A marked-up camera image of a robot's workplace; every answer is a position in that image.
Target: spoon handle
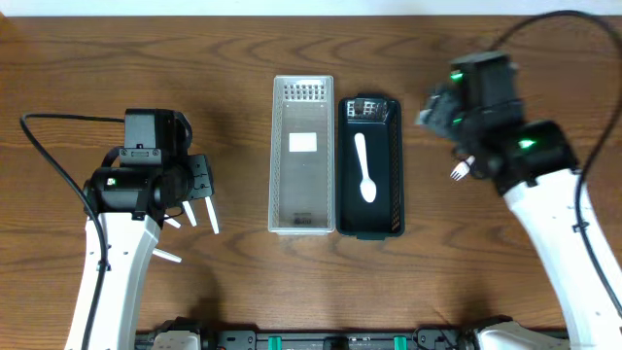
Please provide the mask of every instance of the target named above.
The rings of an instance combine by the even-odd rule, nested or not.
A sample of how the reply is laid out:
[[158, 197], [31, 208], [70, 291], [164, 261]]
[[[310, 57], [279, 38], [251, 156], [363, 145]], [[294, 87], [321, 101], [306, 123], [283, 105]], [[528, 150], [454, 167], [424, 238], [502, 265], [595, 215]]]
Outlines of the spoon handle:
[[357, 153], [359, 154], [359, 162], [361, 163], [361, 173], [364, 179], [369, 178], [367, 172], [367, 150], [365, 149], [365, 136], [358, 132], [354, 135], [354, 143], [357, 145]]

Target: spoon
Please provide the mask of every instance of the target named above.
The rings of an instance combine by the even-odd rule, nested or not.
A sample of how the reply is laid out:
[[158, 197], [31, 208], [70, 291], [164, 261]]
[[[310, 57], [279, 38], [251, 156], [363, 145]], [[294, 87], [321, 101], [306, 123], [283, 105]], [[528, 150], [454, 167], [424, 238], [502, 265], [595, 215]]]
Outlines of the spoon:
[[357, 145], [357, 153], [359, 154], [359, 161], [361, 162], [361, 173], [363, 174], [363, 179], [361, 180], [361, 195], [367, 203], [371, 203], [376, 199], [376, 184], [369, 178], [369, 172], [367, 172], [365, 136], [358, 132], [354, 135], [354, 143]]

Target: plastic tray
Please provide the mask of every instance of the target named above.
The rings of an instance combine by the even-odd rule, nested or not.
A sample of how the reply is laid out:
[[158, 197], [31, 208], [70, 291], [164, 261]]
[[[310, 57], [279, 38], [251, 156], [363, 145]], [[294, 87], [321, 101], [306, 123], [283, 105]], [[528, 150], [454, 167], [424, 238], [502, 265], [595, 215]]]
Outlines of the plastic tray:
[[[355, 103], [359, 103], [357, 112]], [[365, 136], [369, 177], [376, 184], [376, 198], [371, 203], [361, 195], [362, 173], [354, 142], [358, 132]], [[339, 232], [359, 239], [400, 236], [405, 222], [399, 103], [377, 94], [342, 99], [338, 143]]]
[[277, 76], [272, 106], [268, 230], [334, 231], [331, 76]]

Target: green tape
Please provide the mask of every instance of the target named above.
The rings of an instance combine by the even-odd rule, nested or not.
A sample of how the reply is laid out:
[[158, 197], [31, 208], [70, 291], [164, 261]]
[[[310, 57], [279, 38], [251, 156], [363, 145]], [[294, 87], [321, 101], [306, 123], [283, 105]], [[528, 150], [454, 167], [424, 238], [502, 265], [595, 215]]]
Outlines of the green tape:
[[270, 336], [268, 338], [268, 350], [281, 350], [280, 336]]
[[396, 350], [408, 350], [408, 339], [405, 336], [396, 336], [393, 338]]

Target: white background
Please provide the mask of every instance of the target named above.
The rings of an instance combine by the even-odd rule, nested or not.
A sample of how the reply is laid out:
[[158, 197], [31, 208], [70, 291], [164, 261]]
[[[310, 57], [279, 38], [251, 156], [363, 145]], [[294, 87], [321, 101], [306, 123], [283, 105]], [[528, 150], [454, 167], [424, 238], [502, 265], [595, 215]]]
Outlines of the white background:
[[0, 0], [12, 16], [622, 15], [622, 0]]

